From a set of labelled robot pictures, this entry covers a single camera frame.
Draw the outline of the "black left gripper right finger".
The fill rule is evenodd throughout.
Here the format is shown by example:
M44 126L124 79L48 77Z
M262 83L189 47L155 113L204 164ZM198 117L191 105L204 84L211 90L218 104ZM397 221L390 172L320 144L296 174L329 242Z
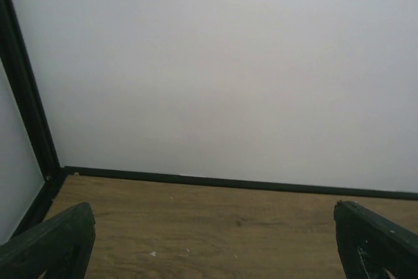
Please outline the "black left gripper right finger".
M417 234L353 201L334 207L346 278L417 278Z

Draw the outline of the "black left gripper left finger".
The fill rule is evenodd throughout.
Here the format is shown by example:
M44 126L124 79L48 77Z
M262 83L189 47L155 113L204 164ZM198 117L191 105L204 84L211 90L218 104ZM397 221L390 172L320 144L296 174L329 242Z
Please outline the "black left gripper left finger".
M79 203L1 245L1 278L84 278L95 242L89 203Z

